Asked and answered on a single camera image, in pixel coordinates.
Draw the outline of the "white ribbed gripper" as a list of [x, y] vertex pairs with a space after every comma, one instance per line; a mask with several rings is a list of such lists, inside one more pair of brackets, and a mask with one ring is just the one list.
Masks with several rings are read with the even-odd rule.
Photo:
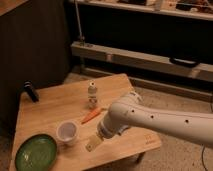
[[[117, 127], [111, 118], [104, 117], [99, 122], [97, 131], [102, 138], [110, 139], [117, 133]], [[95, 134], [89, 138], [89, 142], [85, 146], [87, 151], [91, 152], [95, 150], [103, 142], [103, 139], [99, 135]]]

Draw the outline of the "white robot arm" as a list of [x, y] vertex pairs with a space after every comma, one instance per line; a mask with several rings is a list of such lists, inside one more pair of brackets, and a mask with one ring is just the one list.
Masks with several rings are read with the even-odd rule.
[[91, 152], [126, 126], [141, 127], [213, 148], [213, 114], [161, 110], [140, 104], [141, 96], [129, 92], [114, 101], [97, 125], [86, 149]]

